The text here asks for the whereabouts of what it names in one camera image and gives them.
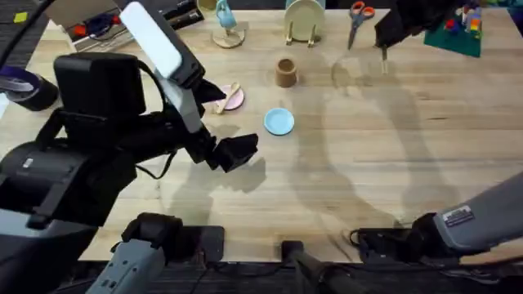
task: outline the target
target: small pink plate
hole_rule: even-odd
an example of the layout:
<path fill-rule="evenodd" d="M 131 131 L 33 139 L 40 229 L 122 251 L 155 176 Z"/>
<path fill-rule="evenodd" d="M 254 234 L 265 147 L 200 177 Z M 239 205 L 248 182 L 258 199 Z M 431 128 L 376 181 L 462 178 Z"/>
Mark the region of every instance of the small pink plate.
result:
<path fill-rule="evenodd" d="M 221 86 L 220 90 L 224 92 L 226 95 L 230 93 L 230 85 Z M 227 105 L 225 107 L 225 110 L 234 110 L 240 107 L 245 101 L 245 94 L 244 90 L 240 88 L 236 94 L 234 94 L 230 99 L 229 102 L 227 102 Z M 222 103 L 222 100 L 216 101 L 217 105 L 220 105 Z"/>

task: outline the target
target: wooden table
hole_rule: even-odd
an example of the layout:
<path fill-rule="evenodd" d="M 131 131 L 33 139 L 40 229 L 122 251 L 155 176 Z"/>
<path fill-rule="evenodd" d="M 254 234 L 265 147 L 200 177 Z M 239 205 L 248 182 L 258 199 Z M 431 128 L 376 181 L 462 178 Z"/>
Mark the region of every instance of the wooden table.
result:
<path fill-rule="evenodd" d="M 389 75 L 372 48 L 374 24 L 365 22 L 346 50 L 347 11 L 328 11 L 317 47 L 285 46 L 283 11 L 237 11 L 248 20 L 245 44 L 234 50 L 211 42 L 214 19 L 180 35 L 217 85 L 240 82 L 245 105 L 223 116 L 207 114 L 223 138 L 256 132 L 259 152 L 230 174 L 194 165 L 180 152 L 163 180 L 140 174 L 114 205 L 83 259 L 110 258 L 127 223 L 140 212 L 179 216 L 188 225 L 226 228 L 226 260 L 277 261 L 286 239 L 305 242 L 323 261 L 357 261 L 342 239 L 360 227 L 408 225 L 425 212 L 457 204 L 523 169 L 523 39 L 504 9 L 484 10 L 480 59 L 427 47 L 422 36 L 389 50 Z M 120 52 L 147 60 L 133 42 Z M 53 60 L 69 52 L 50 24 L 28 69 L 55 82 Z M 299 84 L 274 83 L 280 57 L 297 63 Z M 149 109 L 159 96 L 145 75 Z M 296 119 L 288 136 L 267 133 L 267 110 L 285 107 Z M 32 140 L 51 111 L 10 105 L 0 121 L 0 156 Z M 165 158 L 146 166 L 159 172 Z M 512 242 L 475 257 L 493 260 L 523 252 Z"/>

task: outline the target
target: small wooden cup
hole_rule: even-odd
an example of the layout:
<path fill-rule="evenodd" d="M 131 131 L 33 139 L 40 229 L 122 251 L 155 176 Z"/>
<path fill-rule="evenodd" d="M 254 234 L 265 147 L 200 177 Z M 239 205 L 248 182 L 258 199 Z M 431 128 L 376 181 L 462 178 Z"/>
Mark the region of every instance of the small wooden cup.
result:
<path fill-rule="evenodd" d="M 276 84 L 280 87 L 292 87 L 297 81 L 296 65 L 288 58 L 276 64 Z"/>

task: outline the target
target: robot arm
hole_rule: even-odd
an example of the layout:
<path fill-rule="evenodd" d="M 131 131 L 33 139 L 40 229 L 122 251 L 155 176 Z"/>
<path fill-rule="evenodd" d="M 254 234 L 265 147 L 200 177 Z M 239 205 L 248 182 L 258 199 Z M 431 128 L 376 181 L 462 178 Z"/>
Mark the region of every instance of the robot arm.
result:
<path fill-rule="evenodd" d="M 458 263 L 523 236 L 521 192 L 523 173 L 457 206 L 427 213 L 411 229 L 358 229 L 355 244 L 366 263 Z"/>
<path fill-rule="evenodd" d="M 129 9 L 143 8 L 136 5 Z M 149 17 L 157 25 L 150 24 L 151 35 L 169 36 L 163 48 L 172 55 L 161 60 L 173 58 L 177 65 L 168 76 L 160 64 L 154 74 L 135 56 L 59 57 L 55 72 L 63 107 L 53 112 L 35 141 L 14 148 L 0 162 L 0 293 L 55 289 L 105 223 L 120 191 L 136 178 L 137 163 L 185 149 L 194 163 L 206 161 L 211 169 L 228 172 L 257 152 L 255 134 L 217 143 L 201 123 L 201 104 L 224 94 L 203 79 L 203 67 L 172 29 L 158 29 L 165 26 L 153 14 L 158 12 L 146 16 L 144 11 L 126 25 L 140 40 L 132 22 Z M 146 53 L 157 60 L 156 53 Z M 159 89 L 161 112 L 143 114 L 140 69 L 166 87 Z M 67 137 L 56 138 L 62 128 Z M 194 254 L 203 231 L 184 227 L 174 217 L 152 219 L 133 225 L 138 233 L 124 235 L 114 258 L 127 262 L 107 269 L 104 277 L 110 282 L 104 279 L 93 287 L 139 291 L 168 261 Z M 138 274 L 144 276 L 130 283 Z"/>

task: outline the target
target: light blue bowl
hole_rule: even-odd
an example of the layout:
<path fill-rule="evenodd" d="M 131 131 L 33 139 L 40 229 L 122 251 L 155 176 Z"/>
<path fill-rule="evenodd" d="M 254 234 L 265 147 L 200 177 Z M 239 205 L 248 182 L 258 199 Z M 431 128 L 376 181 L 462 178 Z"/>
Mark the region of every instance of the light blue bowl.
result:
<path fill-rule="evenodd" d="M 290 111 L 283 108 L 271 109 L 265 115 L 263 125 L 272 135 L 287 135 L 293 130 L 294 116 Z"/>

